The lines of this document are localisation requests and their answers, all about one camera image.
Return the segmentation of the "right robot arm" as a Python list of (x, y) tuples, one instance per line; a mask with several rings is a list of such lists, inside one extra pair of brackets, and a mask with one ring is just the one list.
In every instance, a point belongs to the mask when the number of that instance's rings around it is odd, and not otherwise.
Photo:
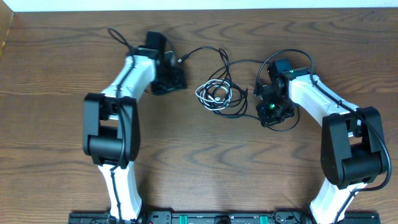
[(320, 162), (325, 180), (310, 204), (312, 222), (338, 223), (359, 192), (380, 174), (387, 185), (392, 174), (381, 116), (373, 107), (360, 108), (333, 93), (309, 68), (271, 65), (270, 85), (256, 85), (262, 103), (256, 109), (265, 128), (295, 115), (301, 106), (322, 127)]

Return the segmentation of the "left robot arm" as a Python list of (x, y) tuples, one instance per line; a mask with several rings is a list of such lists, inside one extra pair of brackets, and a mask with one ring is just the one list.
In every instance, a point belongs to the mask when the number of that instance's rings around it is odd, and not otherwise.
[(142, 218), (134, 163), (141, 132), (138, 102), (150, 88), (164, 95), (185, 87), (183, 70), (173, 50), (133, 48), (111, 84), (100, 93), (89, 93), (83, 102), (83, 152), (102, 173), (108, 189), (113, 223)]

